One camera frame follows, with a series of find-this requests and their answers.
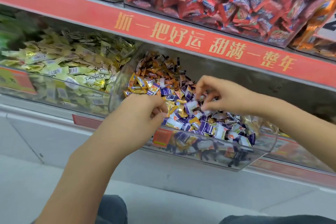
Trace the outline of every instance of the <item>hand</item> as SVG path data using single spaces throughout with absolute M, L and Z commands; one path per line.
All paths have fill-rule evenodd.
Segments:
M 124 158 L 144 146 L 167 112 L 161 97 L 131 94 L 99 126 L 94 140 L 104 140 L 104 145 Z
M 258 112 L 264 95 L 258 94 L 237 83 L 204 75 L 196 85 L 196 98 L 208 91 L 201 107 L 203 111 L 228 111 L 235 114 L 254 114 Z

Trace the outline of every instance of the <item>forearm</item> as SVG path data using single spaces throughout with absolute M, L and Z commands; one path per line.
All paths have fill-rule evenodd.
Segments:
M 120 161 L 109 146 L 86 141 L 71 154 L 36 224 L 93 224 L 106 186 Z
M 283 100 L 262 95 L 259 116 L 269 120 L 336 171 L 336 125 Z

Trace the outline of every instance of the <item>shelf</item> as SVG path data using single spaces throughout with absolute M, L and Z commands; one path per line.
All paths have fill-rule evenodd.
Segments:
M 0 0 L 52 18 L 336 91 L 336 64 L 100 0 Z

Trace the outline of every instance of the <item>tiled floor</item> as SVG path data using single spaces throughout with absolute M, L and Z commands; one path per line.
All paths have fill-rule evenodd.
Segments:
M 62 169 L 0 155 L 0 223 L 29 224 L 53 192 Z M 110 181 L 106 194 L 126 202 L 133 224 L 217 224 L 228 215 L 261 213 L 140 185 Z

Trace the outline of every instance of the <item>leg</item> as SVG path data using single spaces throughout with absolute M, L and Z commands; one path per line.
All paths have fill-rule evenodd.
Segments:
M 118 195 L 104 195 L 99 205 L 98 216 L 111 224 L 127 224 L 126 204 Z

